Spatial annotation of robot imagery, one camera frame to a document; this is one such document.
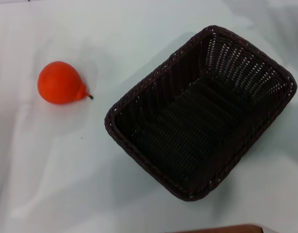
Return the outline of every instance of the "wicker basket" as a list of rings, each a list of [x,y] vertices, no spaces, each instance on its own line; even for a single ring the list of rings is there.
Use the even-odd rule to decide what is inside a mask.
[[[293,76],[218,26],[193,36],[109,110],[109,135],[176,197],[215,189],[294,96]]]

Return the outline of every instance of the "basket rim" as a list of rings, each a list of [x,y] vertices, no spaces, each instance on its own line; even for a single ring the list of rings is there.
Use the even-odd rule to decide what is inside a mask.
[[[232,41],[235,41],[239,44],[244,50],[249,51],[253,56],[258,60],[264,62],[265,64],[271,66],[274,70],[277,71],[280,78],[285,78],[287,83],[290,83],[292,87],[292,92],[287,93],[285,98],[279,106],[273,110],[272,115],[269,117],[269,120],[263,122],[260,126],[260,129],[256,131],[255,135],[252,133],[247,133],[245,137],[249,137],[248,144],[250,146],[262,135],[262,133],[268,128],[268,126],[274,121],[274,119],[283,111],[287,103],[292,99],[297,90],[297,83],[294,77],[289,71],[284,67],[279,65],[276,61],[268,57],[264,52],[260,51],[254,45],[252,45],[247,40],[238,36],[237,34],[218,26],[209,26],[204,28],[201,32],[194,35],[190,40],[188,40],[183,46],[181,46],[177,51],[172,53],[170,57],[159,65],[154,71],[142,79],[137,85],[135,85],[131,90],[129,90],[118,102],[116,102],[108,111],[105,117],[105,128],[108,134],[131,156],[145,171],[147,171],[151,176],[153,176],[158,182],[160,182],[168,191],[170,191],[176,197],[187,200],[194,201],[200,198],[205,197],[210,191],[215,189],[219,183],[228,175],[228,173],[233,169],[233,167],[240,161],[241,156],[239,154],[245,154],[246,151],[250,148],[248,146],[247,150],[245,147],[247,145],[242,145],[242,149],[234,155],[233,159],[219,171],[217,179],[215,181],[207,184],[204,187],[200,187],[197,193],[190,194],[189,190],[180,186],[171,177],[164,174],[158,167],[152,164],[145,155],[143,155],[139,149],[127,139],[121,131],[118,129],[115,123],[116,116],[121,112],[121,110],[136,96],[138,96],[143,90],[145,90],[149,85],[154,83],[164,72],[168,71],[178,60],[186,55],[194,46],[198,43],[202,43],[202,40],[208,35],[216,33],[224,35]]]

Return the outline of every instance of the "rectangular basket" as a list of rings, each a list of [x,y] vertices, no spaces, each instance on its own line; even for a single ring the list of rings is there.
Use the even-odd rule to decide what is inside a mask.
[[[223,181],[296,89],[248,41],[210,26],[115,103],[105,127],[168,191],[195,201]]]

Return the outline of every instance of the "woven pattern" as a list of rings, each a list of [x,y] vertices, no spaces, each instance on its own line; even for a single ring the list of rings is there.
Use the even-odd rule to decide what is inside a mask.
[[[296,89],[283,67],[211,26],[122,97],[105,126],[171,193],[198,200],[222,182]]]

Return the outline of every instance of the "white surface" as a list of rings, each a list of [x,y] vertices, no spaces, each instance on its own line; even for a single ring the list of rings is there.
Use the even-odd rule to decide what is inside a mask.
[[[251,41],[298,83],[298,1],[46,0],[0,5],[0,233],[157,233],[240,223],[298,232],[298,92],[227,179],[183,202],[108,136],[108,109],[204,27]],[[36,89],[72,64],[94,100]]]

